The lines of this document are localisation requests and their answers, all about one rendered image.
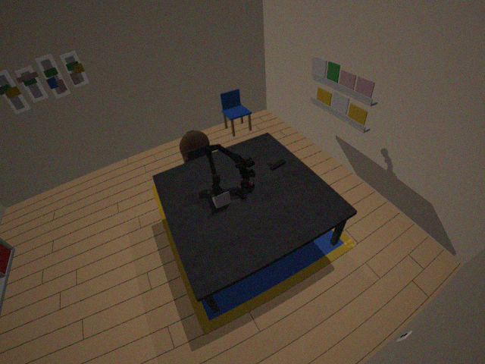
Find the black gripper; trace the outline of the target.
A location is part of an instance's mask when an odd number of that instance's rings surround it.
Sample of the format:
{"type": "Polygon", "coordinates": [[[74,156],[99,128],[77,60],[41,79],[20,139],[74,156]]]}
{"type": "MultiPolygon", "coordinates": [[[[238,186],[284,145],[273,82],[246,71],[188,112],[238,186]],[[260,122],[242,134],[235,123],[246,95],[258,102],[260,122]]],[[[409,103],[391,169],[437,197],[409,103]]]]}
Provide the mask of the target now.
{"type": "Polygon", "coordinates": [[[246,185],[247,187],[249,187],[249,179],[248,179],[248,175],[247,175],[247,171],[250,171],[249,169],[245,170],[244,172],[240,172],[241,174],[241,178],[243,178],[243,180],[241,180],[241,185],[246,185]]]}

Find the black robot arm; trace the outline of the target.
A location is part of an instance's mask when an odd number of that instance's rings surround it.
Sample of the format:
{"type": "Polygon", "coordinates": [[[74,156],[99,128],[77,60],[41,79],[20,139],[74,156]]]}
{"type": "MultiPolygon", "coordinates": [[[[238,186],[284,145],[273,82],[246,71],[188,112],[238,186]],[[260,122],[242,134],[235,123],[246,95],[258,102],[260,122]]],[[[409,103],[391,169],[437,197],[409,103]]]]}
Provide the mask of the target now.
{"type": "MultiPolygon", "coordinates": [[[[211,173],[212,173],[212,182],[213,182],[213,184],[212,184],[213,189],[212,190],[214,192],[214,196],[218,196],[218,195],[221,195],[223,193],[222,188],[219,187],[219,183],[221,182],[220,175],[217,175],[217,172],[216,172],[215,166],[214,166],[214,162],[213,162],[213,158],[212,158],[212,154],[211,154],[211,151],[214,151],[214,150],[217,150],[217,149],[220,150],[225,155],[228,155],[229,157],[231,157],[232,160],[235,161],[235,163],[239,163],[239,164],[236,164],[235,167],[239,168],[240,172],[244,172],[246,170],[246,167],[250,168],[253,165],[255,165],[252,158],[248,158],[248,159],[245,160],[244,158],[242,158],[242,156],[237,155],[235,153],[232,153],[231,151],[224,148],[219,143],[214,144],[212,146],[207,145],[205,147],[205,154],[208,157],[208,162],[209,162],[211,173]]],[[[247,175],[248,175],[248,178],[255,177],[255,171],[253,171],[253,169],[251,169],[250,171],[247,171],[247,175]]]]}

